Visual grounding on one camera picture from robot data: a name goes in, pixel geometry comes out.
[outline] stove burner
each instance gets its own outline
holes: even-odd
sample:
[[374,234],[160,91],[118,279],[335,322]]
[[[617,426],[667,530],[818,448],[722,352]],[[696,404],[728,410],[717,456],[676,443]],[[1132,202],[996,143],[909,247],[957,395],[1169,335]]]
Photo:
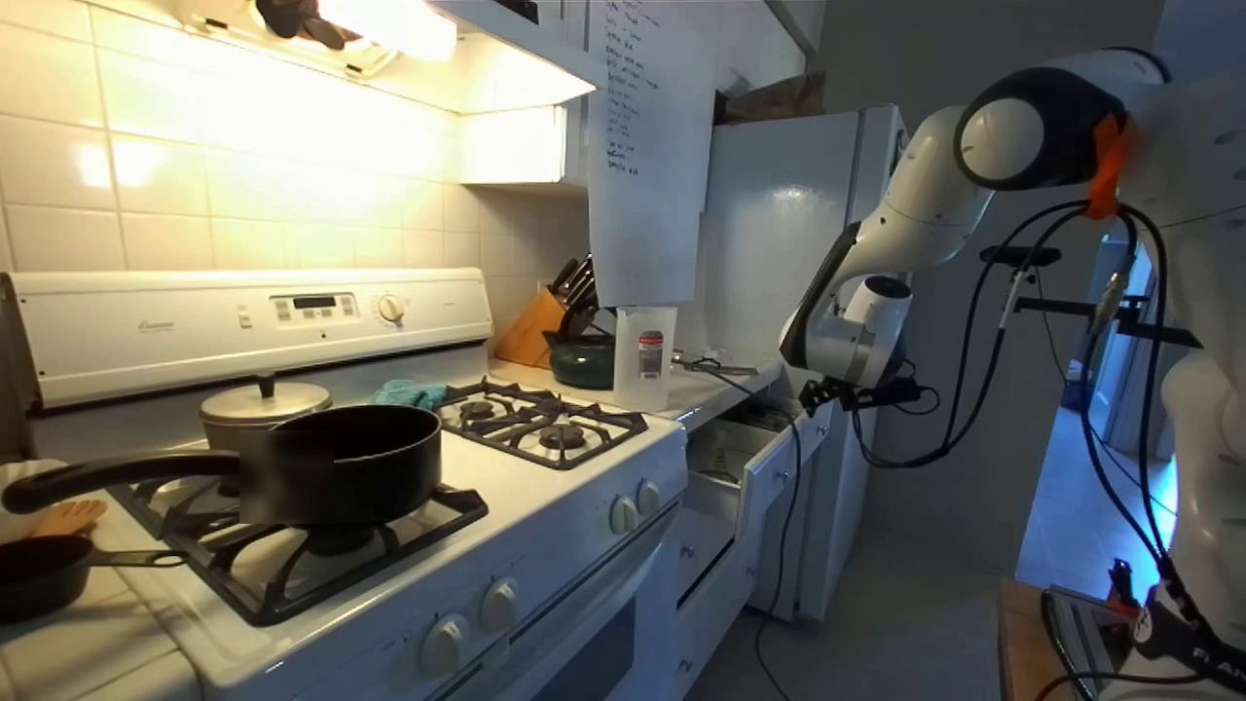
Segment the stove burner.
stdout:
[[489,379],[453,385],[440,401],[440,418],[448,431],[558,470],[594,461],[646,427],[641,411],[610,411]]
[[502,411],[498,401],[462,401],[462,404],[458,404],[458,421],[462,421],[462,426],[480,426],[480,421],[489,421],[489,418],[498,418],[498,411]]
[[541,427],[541,443],[569,452],[569,448],[584,448],[588,441],[584,441],[579,426],[549,426],[549,427]]

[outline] floor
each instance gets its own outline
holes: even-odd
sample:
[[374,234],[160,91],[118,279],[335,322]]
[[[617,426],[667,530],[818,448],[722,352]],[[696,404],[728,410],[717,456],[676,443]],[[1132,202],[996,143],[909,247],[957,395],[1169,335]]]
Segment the floor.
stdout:
[[[1132,591],[1141,594],[1145,583],[1154,583],[1154,570],[1088,465],[1073,411],[1059,411],[1015,578],[1105,591],[1105,570],[1115,557],[1125,557],[1132,563]],[[1105,465],[1110,484],[1125,491],[1120,469]],[[1172,469],[1154,469],[1154,491],[1160,493],[1158,523],[1169,533]],[[787,627],[742,610],[688,694],[688,701],[836,697],[1002,697],[996,572],[971,572],[864,530],[827,627]]]

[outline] white wall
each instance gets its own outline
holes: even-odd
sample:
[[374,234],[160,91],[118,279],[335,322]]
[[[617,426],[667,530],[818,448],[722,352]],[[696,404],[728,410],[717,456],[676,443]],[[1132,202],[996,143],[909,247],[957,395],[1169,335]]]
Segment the white wall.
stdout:
[[[827,91],[832,108],[900,101],[916,127],[936,106],[957,106],[1015,65],[1088,47],[1150,47],[1158,14],[1160,0],[828,0]],[[971,250],[918,275],[909,352],[924,383],[949,388],[957,322],[981,267],[979,250],[1064,195],[1077,189],[1002,195]],[[1045,275],[1046,295],[1088,291],[1095,243],[1098,225],[1077,225],[1059,237],[1066,262]],[[1002,286],[993,286],[985,298],[985,314],[993,318]],[[1066,318],[1050,318],[1050,327],[1057,347],[1066,354],[1073,327]],[[979,327],[975,339],[981,357],[989,327]],[[874,470],[870,530],[892,530],[916,549],[938,549],[1011,572],[1059,385],[1059,366],[1050,362],[1038,314],[1011,318],[981,426],[953,456],[925,470]],[[942,421],[883,411],[877,448],[888,456],[916,456],[938,443],[938,436]]]
[[584,199],[443,179],[456,122],[82,0],[0,3],[0,267],[480,266],[505,322]]

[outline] cabinet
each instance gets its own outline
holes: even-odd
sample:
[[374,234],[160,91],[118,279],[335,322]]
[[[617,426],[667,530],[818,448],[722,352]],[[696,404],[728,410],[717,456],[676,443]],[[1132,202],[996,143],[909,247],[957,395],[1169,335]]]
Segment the cabinet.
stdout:
[[[787,8],[803,14],[800,27],[823,27],[823,0],[787,0],[810,8]],[[714,91],[755,91],[794,75],[805,75],[805,51],[766,0],[706,0],[706,3],[668,3],[688,30],[714,51]],[[593,47],[593,13],[602,13],[593,0],[536,0],[541,30],[584,47],[602,64],[607,47]],[[602,96],[602,84],[579,101],[544,106],[544,108],[510,108],[462,117],[462,158],[458,183],[524,183],[524,187],[588,187],[588,101]]]
[[762,523],[794,470],[789,431],[709,421],[688,436],[688,493],[668,526],[676,557],[676,694],[688,694],[755,591]]

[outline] frying pan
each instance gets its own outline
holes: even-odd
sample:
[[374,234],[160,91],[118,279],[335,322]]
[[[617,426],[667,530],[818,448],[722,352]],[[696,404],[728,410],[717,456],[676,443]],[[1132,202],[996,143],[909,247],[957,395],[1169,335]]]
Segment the frying pan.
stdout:
[[77,533],[9,543],[0,546],[0,627],[75,604],[84,587],[91,563],[175,570],[182,557],[170,549],[103,552]]

